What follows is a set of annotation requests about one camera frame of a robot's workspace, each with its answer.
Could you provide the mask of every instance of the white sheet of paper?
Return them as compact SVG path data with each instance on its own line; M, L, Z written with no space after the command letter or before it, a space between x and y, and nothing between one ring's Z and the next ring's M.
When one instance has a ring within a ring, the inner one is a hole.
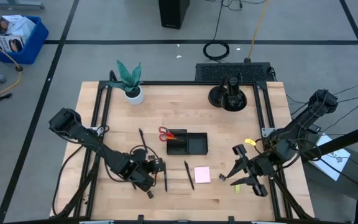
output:
M324 144L326 142L329 142L331 140L332 139L329 136L323 135L318 140L317 145L320 146L320 145L322 145L322 144ZM345 167L348 159L338 158L338 157L349 157L349 156L350 156L350 153L348 153L345 149L340 149L340 150L337 150L337 151L332 152L330 154L323 155L322 159L324 161L326 161L329 165L331 165L333 168L335 168L338 171L342 172L342 170ZM340 173L336 172L335 170L333 170L332 168L327 166L322 161L316 161L316 162L315 161L309 161L309 162L312 163L319 170L323 171L325 174L327 174L333 180L335 180L335 181L338 180Z

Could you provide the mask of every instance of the white pot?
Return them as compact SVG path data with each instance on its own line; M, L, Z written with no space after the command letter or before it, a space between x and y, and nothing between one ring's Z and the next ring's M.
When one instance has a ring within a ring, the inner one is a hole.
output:
M124 94L124 96L125 96L125 98L127 99L127 101L128 101L129 104L138 105L138 104L140 104L141 102L143 102L143 98L144 98L143 90L142 90L142 87L141 87L141 86L139 86L139 88L140 88L140 93L139 93L139 95L137 95L137 97L131 98L131 97L128 97L128 96L126 95L126 93Z

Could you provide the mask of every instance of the yellow tape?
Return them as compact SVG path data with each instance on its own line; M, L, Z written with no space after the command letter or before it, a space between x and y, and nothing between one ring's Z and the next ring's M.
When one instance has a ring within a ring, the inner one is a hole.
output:
M240 193L240 185L235 185L234 186L234 192L236 193L236 194L239 194Z
M251 144L253 146L256 146L256 142L254 142L254 140L252 140L252 139L246 139L245 143L248 143L248 144Z

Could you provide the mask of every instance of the blue bin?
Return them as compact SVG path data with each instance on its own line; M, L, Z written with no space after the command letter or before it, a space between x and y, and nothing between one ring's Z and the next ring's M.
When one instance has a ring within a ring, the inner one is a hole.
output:
M49 31L41 22L40 17L26 17L35 23L34 30L32 31L30 37L27 39L27 42L24 43L24 48L20 52L7 52L7 54L9 54L19 64L31 65L37 58L38 53L44 44L44 41L47 39ZM12 61L2 52L0 52L0 61L4 63L12 63Z

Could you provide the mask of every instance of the concrete floor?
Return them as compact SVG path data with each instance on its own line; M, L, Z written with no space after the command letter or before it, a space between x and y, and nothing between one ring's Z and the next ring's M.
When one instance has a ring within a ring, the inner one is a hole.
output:
M56 40L43 46L33 65L24 66L20 84L10 91L13 98L0 102L1 204L42 88L50 84L5 222L48 217L66 143L48 130L47 122L60 108L75 107L81 82L107 79L110 69L116 70L116 59L128 67L141 61L143 80L194 80L196 63L210 62L202 53L203 44L66 44L53 73L50 68L57 56L56 43L76 2L44 1L43 11L0 9L0 16L40 16L50 32L48 40ZM346 3L358 27L358 1ZM217 39L252 39L263 4L243 5L241 11L223 9ZM219 1L192 0L182 28L175 30L161 27L157 0L79 0L67 40L208 40L214 35L218 13ZM257 39L355 41L345 45L327 45L324 41L313 45L255 45L252 61L270 62L295 100L306 101L317 89L337 92L358 84L357 37L339 0L271 0ZM243 61L249 47L232 44L224 61ZM209 51L218 53L222 49L211 47ZM0 63L0 73L7 77L0 90L16 81L13 68ZM339 95L339 99L354 96L358 96L358 88ZM328 127L357 104L358 100L340 104L334 114L319 119L317 125ZM291 111L297 107L290 105ZM347 133L356 128L358 109L326 132ZM358 144L350 148L358 151ZM318 218L337 222L354 219L355 200L313 182L308 185Z

